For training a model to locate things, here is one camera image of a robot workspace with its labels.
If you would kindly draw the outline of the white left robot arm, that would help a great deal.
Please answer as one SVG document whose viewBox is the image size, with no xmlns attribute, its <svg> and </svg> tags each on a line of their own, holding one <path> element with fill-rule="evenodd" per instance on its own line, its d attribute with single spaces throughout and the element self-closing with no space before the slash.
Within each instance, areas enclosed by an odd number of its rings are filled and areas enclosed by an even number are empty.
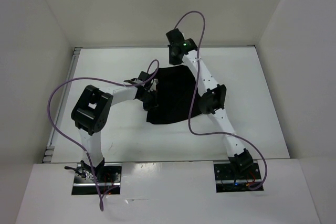
<svg viewBox="0 0 336 224">
<path fill-rule="evenodd" d="M 77 101 L 71 118 L 78 129 L 81 145 L 84 147 L 81 168 L 93 182 L 103 179 L 105 160 L 101 150 L 101 131 L 105 127 L 110 108 L 121 102 L 139 100 L 144 110 L 158 106 L 157 78 L 141 72 L 137 78 L 126 80 L 120 86 L 112 86 L 103 91 L 88 85 Z"/>
</svg>

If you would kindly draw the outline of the black skirt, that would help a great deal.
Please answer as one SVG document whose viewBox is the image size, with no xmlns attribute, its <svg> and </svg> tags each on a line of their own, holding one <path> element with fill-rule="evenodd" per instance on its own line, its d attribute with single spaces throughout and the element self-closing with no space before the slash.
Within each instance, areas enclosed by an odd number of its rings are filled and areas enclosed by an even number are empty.
<svg viewBox="0 0 336 224">
<path fill-rule="evenodd" d="M 190 69 L 184 65 L 160 68 L 155 78 L 158 106 L 147 112 L 146 121 L 162 125 L 187 120 L 195 88 Z"/>
</svg>

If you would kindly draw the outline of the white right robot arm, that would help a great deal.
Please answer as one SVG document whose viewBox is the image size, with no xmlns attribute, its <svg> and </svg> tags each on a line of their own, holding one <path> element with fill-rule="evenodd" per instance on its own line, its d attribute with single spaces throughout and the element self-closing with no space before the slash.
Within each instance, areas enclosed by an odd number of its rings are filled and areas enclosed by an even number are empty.
<svg viewBox="0 0 336 224">
<path fill-rule="evenodd" d="M 230 172 L 234 179 L 243 178 L 253 165 L 253 158 L 244 146 L 241 138 L 237 137 L 225 110 L 226 86 L 219 84 L 199 56 L 199 50 L 192 39 L 185 39 L 179 29 L 175 28 L 166 33 L 169 41 L 169 64 L 185 64 L 197 83 L 199 95 L 198 107 L 202 114 L 208 116 L 223 135 Z"/>
</svg>

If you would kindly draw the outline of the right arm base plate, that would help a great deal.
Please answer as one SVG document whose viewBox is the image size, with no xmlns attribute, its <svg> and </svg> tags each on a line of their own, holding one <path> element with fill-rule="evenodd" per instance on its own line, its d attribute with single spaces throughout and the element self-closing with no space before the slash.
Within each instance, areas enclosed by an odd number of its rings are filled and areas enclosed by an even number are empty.
<svg viewBox="0 0 336 224">
<path fill-rule="evenodd" d="M 235 175 L 229 162 L 214 163 L 214 176 L 217 193 L 251 191 L 249 186 L 258 186 L 262 181 L 258 163 L 242 175 Z"/>
</svg>

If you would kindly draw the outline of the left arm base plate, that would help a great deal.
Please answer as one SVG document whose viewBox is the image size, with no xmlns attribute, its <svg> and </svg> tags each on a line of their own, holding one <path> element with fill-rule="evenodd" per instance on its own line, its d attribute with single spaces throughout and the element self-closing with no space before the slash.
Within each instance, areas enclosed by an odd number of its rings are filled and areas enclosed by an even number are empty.
<svg viewBox="0 0 336 224">
<path fill-rule="evenodd" d="M 72 195 L 97 195 L 97 190 L 93 177 L 89 172 L 85 172 L 80 164 L 77 164 L 75 171 Z M 107 192 L 108 195 L 118 195 L 120 193 L 122 175 L 121 163 L 106 163 L 103 172 L 98 175 L 98 187 L 100 193 Z"/>
</svg>

